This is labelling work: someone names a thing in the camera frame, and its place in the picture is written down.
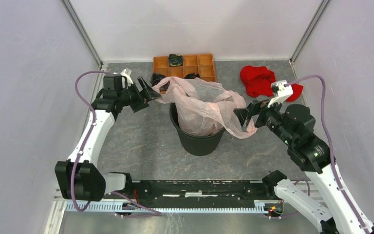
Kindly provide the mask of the pink plastic trash bag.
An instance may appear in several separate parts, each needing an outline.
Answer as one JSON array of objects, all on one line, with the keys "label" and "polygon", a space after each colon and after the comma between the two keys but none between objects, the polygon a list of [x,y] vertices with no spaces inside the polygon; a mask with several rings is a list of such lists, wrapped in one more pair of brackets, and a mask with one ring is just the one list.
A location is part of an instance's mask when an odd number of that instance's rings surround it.
[{"label": "pink plastic trash bag", "polygon": [[244,128],[234,113],[234,109],[246,107],[244,98],[224,89],[220,83],[200,78],[166,77],[154,85],[153,90],[159,91],[165,85],[168,88],[157,102],[176,105],[176,119],[184,132],[205,137],[225,129],[239,139],[256,133],[253,120]]}]

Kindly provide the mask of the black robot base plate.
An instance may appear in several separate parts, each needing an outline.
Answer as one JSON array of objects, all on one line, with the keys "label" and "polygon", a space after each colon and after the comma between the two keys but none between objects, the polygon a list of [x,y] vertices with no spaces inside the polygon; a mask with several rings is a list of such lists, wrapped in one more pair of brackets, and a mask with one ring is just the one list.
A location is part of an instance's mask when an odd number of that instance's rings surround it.
[{"label": "black robot base plate", "polygon": [[120,191],[156,208],[253,208],[256,200],[278,200],[274,186],[287,179],[276,170],[262,180],[140,180],[127,178]]}]

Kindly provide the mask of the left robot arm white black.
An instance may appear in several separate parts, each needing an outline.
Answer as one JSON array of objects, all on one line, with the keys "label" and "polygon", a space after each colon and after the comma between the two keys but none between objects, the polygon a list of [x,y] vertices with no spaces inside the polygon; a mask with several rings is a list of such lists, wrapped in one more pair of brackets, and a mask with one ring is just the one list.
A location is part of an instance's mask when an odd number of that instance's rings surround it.
[{"label": "left robot arm white black", "polygon": [[138,112],[159,99],[159,92],[153,90],[142,77],[137,87],[130,76],[122,73],[105,73],[103,88],[90,103],[90,114],[85,130],[66,161],[55,165],[55,174],[64,199],[75,201],[100,201],[105,194],[116,192],[121,198],[133,194],[133,185],[127,182],[124,173],[102,175],[97,162],[107,133],[124,107]]}]

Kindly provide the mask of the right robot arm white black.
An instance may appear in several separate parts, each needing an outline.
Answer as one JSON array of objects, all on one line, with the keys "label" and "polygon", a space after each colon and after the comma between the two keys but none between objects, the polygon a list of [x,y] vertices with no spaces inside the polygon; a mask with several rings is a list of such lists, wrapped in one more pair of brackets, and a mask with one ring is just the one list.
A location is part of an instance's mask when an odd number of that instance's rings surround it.
[{"label": "right robot arm white black", "polygon": [[257,116],[256,127],[266,126],[287,146],[291,160],[314,183],[325,204],[322,205],[300,191],[280,171],[263,178],[262,194],[268,199],[276,197],[293,206],[307,218],[320,234],[374,234],[370,221],[354,202],[331,156],[328,144],[313,133],[315,118],[302,104],[289,105],[280,113],[279,104],[268,107],[265,101],[254,101],[246,108],[237,108],[234,114],[243,127],[250,126]]}]

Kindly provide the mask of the black plastic trash bin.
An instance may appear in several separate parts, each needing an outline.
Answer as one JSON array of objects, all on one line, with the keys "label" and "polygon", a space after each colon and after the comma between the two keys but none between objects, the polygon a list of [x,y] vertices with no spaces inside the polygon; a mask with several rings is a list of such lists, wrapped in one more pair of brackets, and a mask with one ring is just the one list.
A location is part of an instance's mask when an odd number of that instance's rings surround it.
[{"label": "black plastic trash bin", "polygon": [[222,128],[218,133],[208,136],[194,136],[186,133],[180,128],[178,121],[178,113],[175,103],[171,103],[169,107],[170,120],[175,127],[182,147],[191,155],[206,156],[216,150],[225,128]]}]

